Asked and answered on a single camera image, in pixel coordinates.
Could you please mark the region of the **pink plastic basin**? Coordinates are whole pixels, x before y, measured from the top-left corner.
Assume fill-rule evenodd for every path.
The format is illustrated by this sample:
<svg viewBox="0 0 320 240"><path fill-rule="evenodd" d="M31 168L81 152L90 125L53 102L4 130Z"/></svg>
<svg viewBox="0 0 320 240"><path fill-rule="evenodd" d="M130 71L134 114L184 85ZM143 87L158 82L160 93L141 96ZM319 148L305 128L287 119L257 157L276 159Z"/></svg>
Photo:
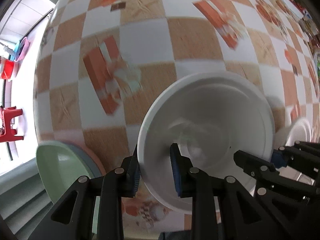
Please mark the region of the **pink plastic basin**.
<svg viewBox="0 0 320 240"><path fill-rule="evenodd" d="M28 52L29 46L30 46L29 40L27 39L27 37L24 37L20 42L18 56L17 56L17 59L15 60L16 62L22 61L25 58Z"/></svg>

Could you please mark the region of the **white bowl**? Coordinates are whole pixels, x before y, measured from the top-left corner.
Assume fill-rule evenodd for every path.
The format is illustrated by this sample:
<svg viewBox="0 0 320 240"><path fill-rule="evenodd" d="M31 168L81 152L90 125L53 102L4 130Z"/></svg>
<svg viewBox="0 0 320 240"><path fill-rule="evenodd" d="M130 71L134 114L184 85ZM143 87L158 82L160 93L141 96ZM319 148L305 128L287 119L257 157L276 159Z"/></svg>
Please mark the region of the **white bowl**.
<svg viewBox="0 0 320 240"><path fill-rule="evenodd" d="M234 176L247 191L254 179L237 167L242 150L271 160L275 134L271 107L251 82L227 71L185 76L164 90L149 108L138 135L142 180L162 205L191 213L191 199L175 190L169 148L216 178Z"/></svg>

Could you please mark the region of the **red plastic stool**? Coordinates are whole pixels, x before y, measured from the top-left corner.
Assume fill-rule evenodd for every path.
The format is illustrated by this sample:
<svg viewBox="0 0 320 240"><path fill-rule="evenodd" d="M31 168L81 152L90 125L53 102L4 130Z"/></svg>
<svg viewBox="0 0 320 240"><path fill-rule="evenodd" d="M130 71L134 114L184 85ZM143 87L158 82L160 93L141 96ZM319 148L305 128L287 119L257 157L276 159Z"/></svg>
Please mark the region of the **red plastic stool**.
<svg viewBox="0 0 320 240"><path fill-rule="evenodd" d="M15 107L5 108L1 106L1 142L13 142L24 140L24 136L17 135L17 129L11 127L11 120L23 115L22 109Z"/></svg>

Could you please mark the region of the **red plastic bucket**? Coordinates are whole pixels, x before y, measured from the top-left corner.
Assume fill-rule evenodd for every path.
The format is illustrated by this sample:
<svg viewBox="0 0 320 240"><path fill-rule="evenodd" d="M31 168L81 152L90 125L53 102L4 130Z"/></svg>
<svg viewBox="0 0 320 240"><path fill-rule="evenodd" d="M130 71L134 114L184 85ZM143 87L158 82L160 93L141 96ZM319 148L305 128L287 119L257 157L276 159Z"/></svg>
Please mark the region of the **red plastic bucket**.
<svg viewBox="0 0 320 240"><path fill-rule="evenodd" d="M4 57L1 57L1 79L11 80L15 77L19 64Z"/></svg>

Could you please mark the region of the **checkered patterned tablecloth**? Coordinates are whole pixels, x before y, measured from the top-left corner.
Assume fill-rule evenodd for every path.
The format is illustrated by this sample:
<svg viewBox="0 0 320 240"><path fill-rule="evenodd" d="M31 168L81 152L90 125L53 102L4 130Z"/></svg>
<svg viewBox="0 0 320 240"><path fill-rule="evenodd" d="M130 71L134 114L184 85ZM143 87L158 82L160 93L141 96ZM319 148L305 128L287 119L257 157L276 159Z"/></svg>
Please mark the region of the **checkered patterned tablecloth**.
<svg viewBox="0 0 320 240"><path fill-rule="evenodd" d="M154 100L177 79L228 70L267 97L276 129L308 118L319 86L289 0L58 0L35 72L39 141L92 150L106 171L135 148Z"/></svg>

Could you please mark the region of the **small white foam plate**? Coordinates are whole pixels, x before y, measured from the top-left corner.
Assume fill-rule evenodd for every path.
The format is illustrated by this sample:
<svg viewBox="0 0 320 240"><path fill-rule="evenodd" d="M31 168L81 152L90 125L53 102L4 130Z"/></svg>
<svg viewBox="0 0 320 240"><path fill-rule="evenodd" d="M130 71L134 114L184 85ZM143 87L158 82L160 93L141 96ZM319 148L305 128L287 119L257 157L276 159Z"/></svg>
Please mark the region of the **small white foam plate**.
<svg viewBox="0 0 320 240"><path fill-rule="evenodd" d="M298 117L290 126L278 130L274 135L273 148L293 146L296 141L311 141L311 126L305 117Z"/></svg>

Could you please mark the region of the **blue plastic basin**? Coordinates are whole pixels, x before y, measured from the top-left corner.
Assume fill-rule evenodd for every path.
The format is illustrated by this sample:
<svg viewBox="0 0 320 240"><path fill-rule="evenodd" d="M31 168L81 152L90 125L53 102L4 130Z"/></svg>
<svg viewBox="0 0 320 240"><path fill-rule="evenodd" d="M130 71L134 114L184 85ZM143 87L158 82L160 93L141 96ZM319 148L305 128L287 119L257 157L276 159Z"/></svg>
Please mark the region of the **blue plastic basin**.
<svg viewBox="0 0 320 240"><path fill-rule="evenodd" d="M18 51L19 51L19 46L20 46L20 43L17 42L15 44L15 48L13 49L13 51L15 52L15 55L14 56L11 56L10 59L15 61L17 59L17 56L18 56Z"/></svg>

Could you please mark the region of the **green plastic chair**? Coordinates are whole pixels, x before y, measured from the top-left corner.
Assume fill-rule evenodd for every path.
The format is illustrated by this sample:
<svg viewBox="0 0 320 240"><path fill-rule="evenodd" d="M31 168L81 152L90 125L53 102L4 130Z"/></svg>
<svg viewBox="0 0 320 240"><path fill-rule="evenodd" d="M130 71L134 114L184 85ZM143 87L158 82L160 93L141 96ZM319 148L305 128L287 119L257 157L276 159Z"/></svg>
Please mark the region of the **green plastic chair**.
<svg viewBox="0 0 320 240"><path fill-rule="evenodd" d="M36 164L53 204L79 177L93 179L106 174L102 162L92 150L67 141L41 142L36 150Z"/></svg>

